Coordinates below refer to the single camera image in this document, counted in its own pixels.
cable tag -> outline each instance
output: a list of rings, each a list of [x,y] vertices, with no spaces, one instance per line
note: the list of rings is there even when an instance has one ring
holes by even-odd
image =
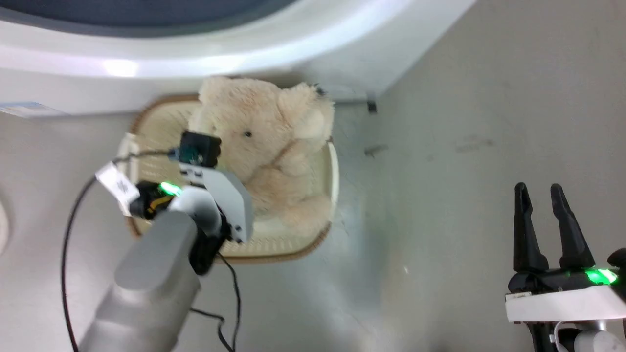
[[[106,164],[96,172],[96,179],[113,194],[125,213],[128,213],[128,205],[139,198],[140,194],[137,187],[113,163]]]

beige plush toy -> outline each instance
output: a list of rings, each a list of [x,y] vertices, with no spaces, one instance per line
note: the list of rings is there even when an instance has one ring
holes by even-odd
[[[255,215],[276,217],[294,235],[319,232],[330,199],[310,194],[310,157],[332,131],[333,102],[314,86],[288,89],[259,80],[205,80],[202,106],[189,130],[222,139],[218,167],[234,173],[252,195]]]

washing machine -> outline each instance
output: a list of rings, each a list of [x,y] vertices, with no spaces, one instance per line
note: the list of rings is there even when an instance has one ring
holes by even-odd
[[[474,0],[0,0],[0,111],[138,111],[209,75],[390,87]]]

white label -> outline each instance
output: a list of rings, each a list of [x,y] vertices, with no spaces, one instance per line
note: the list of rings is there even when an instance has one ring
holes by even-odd
[[[130,202],[139,198],[137,187],[113,163],[106,164],[96,172],[96,179],[117,198],[125,210],[128,210]]]
[[[49,108],[46,105],[34,101],[24,101],[20,103],[0,103],[0,112],[19,117],[46,117],[64,116],[64,112]]]

washing machine door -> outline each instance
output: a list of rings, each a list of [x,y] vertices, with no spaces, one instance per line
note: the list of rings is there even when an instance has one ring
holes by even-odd
[[[353,42],[411,3],[0,0],[0,68],[89,77],[245,75]]]

